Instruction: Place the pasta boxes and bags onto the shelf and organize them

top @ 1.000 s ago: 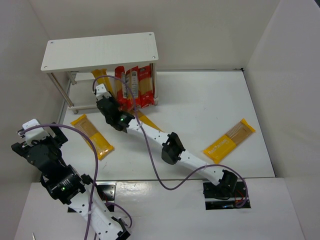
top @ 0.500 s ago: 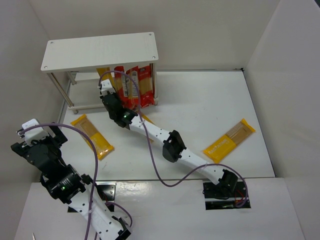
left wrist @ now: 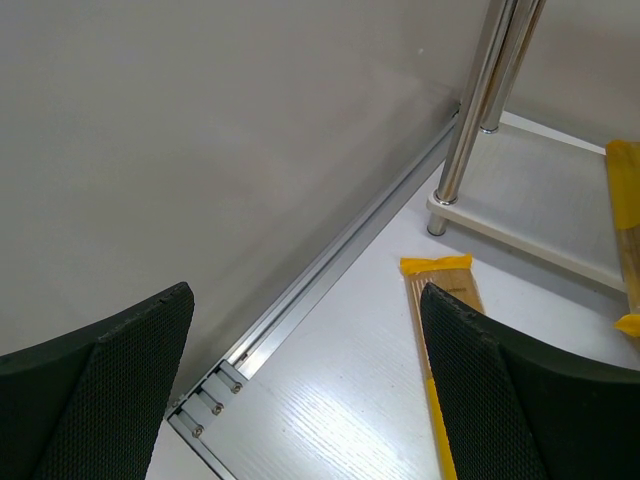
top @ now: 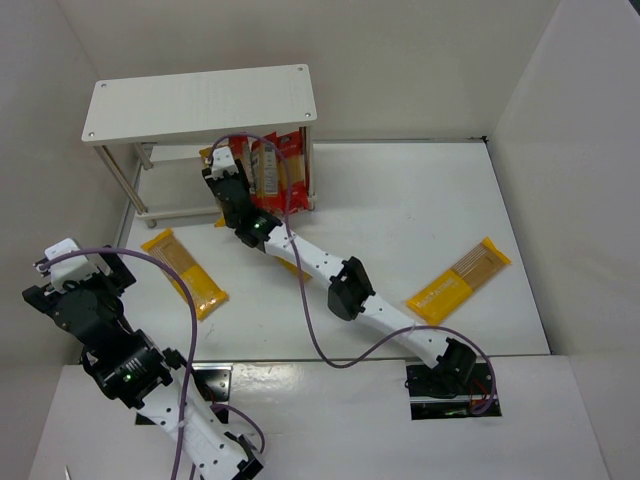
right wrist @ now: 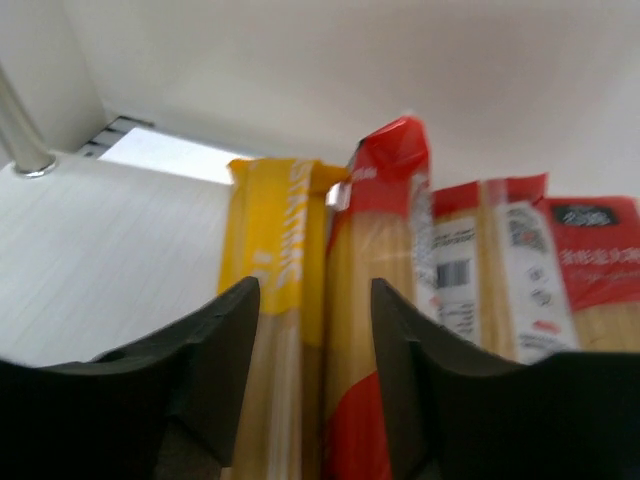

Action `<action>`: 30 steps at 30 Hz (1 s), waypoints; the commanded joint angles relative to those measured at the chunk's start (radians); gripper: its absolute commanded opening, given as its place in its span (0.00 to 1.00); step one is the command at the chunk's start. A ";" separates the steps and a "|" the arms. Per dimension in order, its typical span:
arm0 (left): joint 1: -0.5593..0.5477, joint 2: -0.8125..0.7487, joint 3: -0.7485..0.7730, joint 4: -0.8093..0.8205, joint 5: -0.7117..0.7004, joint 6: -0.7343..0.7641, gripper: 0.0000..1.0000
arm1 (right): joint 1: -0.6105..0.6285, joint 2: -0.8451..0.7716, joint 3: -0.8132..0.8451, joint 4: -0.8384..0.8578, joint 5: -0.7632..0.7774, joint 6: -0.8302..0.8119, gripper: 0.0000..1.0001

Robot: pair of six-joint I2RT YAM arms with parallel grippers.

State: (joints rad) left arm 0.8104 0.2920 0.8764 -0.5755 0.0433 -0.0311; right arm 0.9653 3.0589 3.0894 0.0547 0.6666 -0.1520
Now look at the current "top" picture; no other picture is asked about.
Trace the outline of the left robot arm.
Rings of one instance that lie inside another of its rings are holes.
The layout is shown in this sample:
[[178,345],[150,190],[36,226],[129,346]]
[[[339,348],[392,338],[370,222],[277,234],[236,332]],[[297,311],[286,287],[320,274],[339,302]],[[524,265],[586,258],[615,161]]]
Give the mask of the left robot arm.
[[83,249],[67,238],[34,265],[47,284],[29,287],[22,297],[81,343],[81,364],[100,391],[159,426],[175,442],[175,457],[187,457],[196,475],[255,478],[264,467],[260,450],[220,421],[194,377],[193,358],[160,350],[126,320],[121,297],[136,279],[125,256],[176,275],[151,256],[109,246]]

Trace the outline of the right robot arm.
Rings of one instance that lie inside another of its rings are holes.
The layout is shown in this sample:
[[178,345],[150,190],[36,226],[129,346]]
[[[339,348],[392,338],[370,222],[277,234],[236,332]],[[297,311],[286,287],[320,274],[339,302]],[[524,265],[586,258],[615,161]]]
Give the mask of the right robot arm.
[[208,159],[202,176],[221,207],[228,228],[250,248],[299,267],[327,293],[329,311],[346,322],[373,329],[382,339],[358,359],[395,341],[429,368],[430,394],[451,398],[468,383],[479,350],[450,329],[412,320],[373,289],[362,262],[334,256],[295,234],[287,223],[255,206],[245,186],[246,175],[231,155]]

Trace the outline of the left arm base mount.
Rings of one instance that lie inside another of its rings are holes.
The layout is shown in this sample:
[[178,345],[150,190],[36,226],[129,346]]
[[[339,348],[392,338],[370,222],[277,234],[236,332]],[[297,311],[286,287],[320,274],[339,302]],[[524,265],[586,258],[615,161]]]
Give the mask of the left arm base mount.
[[231,363],[201,362],[193,367],[195,384],[208,407],[217,419],[229,423],[227,405],[231,393],[233,365]]

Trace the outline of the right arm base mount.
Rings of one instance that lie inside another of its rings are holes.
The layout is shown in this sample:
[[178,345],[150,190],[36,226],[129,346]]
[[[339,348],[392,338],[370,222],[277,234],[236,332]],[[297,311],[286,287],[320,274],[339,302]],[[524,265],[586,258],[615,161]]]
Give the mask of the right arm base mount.
[[441,393],[429,376],[430,369],[424,364],[406,365],[405,388],[414,421],[475,417],[473,409],[489,399],[492,377],[485,363],[474,366],[469,381],[455,394]]

